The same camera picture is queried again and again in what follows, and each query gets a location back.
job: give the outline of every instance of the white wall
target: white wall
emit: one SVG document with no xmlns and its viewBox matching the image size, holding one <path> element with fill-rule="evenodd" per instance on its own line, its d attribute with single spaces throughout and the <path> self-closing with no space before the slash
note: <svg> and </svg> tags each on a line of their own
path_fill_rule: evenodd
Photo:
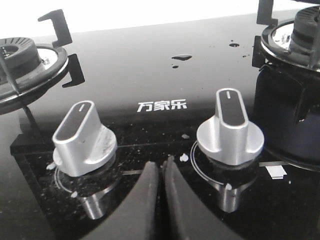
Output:
<svg viewBox="0 0 320 240">
<path fill-rule="evenodd" d="M 1 38 L 53 35 L 38 17 L 63 9 L 72 33 L 177 23 L 256 13 L 258 0 L 3 0 Z M 274 10 L 302 9 L 305 3 L 274 0 Z"/>
</svg>

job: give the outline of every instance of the gas burner cap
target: gas burner cap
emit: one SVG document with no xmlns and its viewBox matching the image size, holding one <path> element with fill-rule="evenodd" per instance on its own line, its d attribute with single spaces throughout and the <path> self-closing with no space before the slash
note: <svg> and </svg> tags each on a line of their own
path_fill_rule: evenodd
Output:
<svg viewBox="0 0 320 240">
<path fill-rule="evenodd" d="M 63 47 L 36 45 L 30 38 L 13 37 L 0 39 L 0 50 L 20 91 L 17 94 L 12 88 L 0 66 L 0 114 L 8 112 L 6 105 L 16 100 L 24 104 L 35 101 L 67 74 L 68 55 Z"/>
<path fill-rule="evenodd" d="M 319 6 L 308 7 L 300 10 L 294 20 L 268 26 L 261 36 L 266 58 L 272 57 L 295 67 L 320 72 L 320 67 L 310 67 L 318 14 Z"/>
</svg>

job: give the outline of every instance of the gas stove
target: gas stove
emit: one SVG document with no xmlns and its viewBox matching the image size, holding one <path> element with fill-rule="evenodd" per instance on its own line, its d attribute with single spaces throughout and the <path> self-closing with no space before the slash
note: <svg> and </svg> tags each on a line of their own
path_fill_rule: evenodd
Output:
<svg viewBox="0 0 320 240">
<path fill-rule="evenodd" d="M 0 39 L 0 239 L 320 239 L 318 17 Z"/>
</svg>

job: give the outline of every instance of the silver knob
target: silver knob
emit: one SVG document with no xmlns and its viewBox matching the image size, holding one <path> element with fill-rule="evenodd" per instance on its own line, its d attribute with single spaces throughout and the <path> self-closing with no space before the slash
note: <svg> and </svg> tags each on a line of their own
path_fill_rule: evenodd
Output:
<svg viewBox="0 0 320 240">
<path fill-rule="evenodd" d="M 196 138 L 203 153 L 231 166 L 253 160 L 264 144 L 262 131 L 248 120 L 241 93 L 234 88 L 216 92 L 215 115 L 199 126 Z"/>
<path fill-rule="evenodd" d="M 71 177 L 92 172 L 110 161 L 117 149 L 115 134 L 101 124 L 95 104 L 74 104 L 53 134 L 53 160 Z"/>
</svg>

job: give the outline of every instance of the white indicator line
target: white indicator line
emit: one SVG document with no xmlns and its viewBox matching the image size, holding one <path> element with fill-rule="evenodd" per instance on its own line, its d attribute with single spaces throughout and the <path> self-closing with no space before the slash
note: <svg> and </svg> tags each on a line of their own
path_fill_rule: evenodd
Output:
<svg viewBox="0 0 320 240">
<path fill-rule="evenodd" d="M 84 107 L 85 107 L 85 104 L 83 103 L 79 109 L 79 112 L 81 112 L 84 109 Z"/>
</svg>

